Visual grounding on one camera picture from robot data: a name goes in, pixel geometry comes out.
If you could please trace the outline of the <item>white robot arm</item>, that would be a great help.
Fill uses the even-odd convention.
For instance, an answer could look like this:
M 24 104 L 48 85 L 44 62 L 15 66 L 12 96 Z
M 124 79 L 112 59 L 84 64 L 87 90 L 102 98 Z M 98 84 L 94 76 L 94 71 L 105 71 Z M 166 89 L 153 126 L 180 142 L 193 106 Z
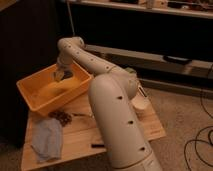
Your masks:
M 137 75 L 85 51 L 80 37 L 62 38 L 57 46 L 57 80 L 71 76 L 72 62 L 94 75 L 89 104 L 113 171 L 163 171 L 131 104 L 140 86 Z

